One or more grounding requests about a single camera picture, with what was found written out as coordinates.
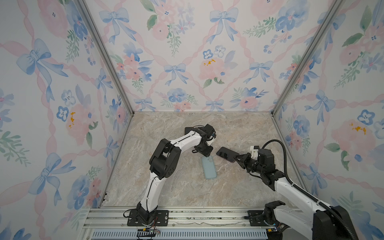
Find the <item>pink edged phone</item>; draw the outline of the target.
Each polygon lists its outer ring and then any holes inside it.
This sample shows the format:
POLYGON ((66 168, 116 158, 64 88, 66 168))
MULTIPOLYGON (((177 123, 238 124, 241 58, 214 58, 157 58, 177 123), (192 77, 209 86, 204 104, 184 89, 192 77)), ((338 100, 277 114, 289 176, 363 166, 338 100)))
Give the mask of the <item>pink edged phone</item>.
POLYGON ((233 151, 233 150, 230 150, 228 148, 225 148, 225 147, 221 147, 217 153, 216 153, 217 156, 227 160, 228 162, 230 163, 234 163, 237 159, 237 156, 239 155, 239 153, 233 151))

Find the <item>light blue phone case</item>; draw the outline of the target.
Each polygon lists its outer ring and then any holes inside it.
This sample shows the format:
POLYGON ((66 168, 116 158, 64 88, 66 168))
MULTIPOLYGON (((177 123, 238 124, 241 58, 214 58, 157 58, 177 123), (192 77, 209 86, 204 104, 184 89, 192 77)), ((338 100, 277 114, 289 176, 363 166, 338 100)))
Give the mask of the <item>light blue phone case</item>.
POLYGON ((207 180, 215 179, 217 177, 217 171, 216 171, 213 157, 212 156, 202 157, 201 162, 202 162, 205 178, 207 180))

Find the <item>silver edged phone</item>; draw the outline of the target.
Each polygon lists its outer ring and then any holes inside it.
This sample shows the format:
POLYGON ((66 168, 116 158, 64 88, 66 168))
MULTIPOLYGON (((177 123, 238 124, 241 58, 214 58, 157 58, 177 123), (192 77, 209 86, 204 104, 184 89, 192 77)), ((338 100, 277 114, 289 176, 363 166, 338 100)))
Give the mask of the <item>silver edged phone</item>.
POLYGON ((195 131, 195 127, 185 127, 185 135, 187 135, 190 131, 195 131))

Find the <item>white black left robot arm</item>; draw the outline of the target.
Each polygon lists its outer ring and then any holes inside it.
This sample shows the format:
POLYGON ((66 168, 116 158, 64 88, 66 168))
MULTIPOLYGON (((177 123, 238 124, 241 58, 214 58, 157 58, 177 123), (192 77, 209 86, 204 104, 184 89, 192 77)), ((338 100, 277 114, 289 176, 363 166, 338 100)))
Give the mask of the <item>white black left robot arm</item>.
POLYGON ((144 197, 137 204, 136 212, 144 224, 149 225, 155 220, 160 193, 165 180, 169 178, 177 168, 181 154, 187 150, 200 153, 209 157, 217 135, 215 129, 206 126, 187 127, 185 135, 175 140, 162 139, 154 153, 150 164, 150 179, 144 197))

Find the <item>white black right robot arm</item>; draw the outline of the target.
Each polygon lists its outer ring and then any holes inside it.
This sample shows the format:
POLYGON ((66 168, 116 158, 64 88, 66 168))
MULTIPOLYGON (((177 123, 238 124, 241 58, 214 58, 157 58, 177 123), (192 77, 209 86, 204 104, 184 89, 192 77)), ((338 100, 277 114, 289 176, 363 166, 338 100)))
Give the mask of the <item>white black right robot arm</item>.
POLYGON ((284 203, 266 204, 265 221, 282 223, 309 240, 356 240, 356 230, 349 213, 341 206, 331 206, 308 193, 278 170, 270 150, 260 149, 257 158, 252 154, 234 156, 234 160, 248 173, 258 173, 263 183, 283 195, 301 212, 297 213, 284 203))

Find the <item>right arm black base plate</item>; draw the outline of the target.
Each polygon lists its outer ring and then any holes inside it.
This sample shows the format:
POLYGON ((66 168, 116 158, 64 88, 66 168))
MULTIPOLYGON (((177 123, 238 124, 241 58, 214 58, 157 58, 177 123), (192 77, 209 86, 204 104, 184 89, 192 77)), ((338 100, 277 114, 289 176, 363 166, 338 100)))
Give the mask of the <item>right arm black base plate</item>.
POLYGON ((245 216, 244 219, 249 220, 251 227, 287 227, 286 224, 283 224, 276 219, 273 212, 268 211, 249 210, 248 215, 245 216))

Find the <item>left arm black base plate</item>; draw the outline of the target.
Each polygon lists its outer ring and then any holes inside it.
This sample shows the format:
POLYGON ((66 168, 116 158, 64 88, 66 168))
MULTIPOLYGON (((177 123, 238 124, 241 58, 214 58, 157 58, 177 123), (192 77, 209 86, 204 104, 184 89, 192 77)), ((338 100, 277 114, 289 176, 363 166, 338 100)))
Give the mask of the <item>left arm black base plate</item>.
POLYGON ((149 220, 145 220, 139 215, 137 210, 130 211, 127 216, 127 226, 129 227, 166 227, 169 222, 168 210, 156 210, 154 214, 151 214, 149 220))

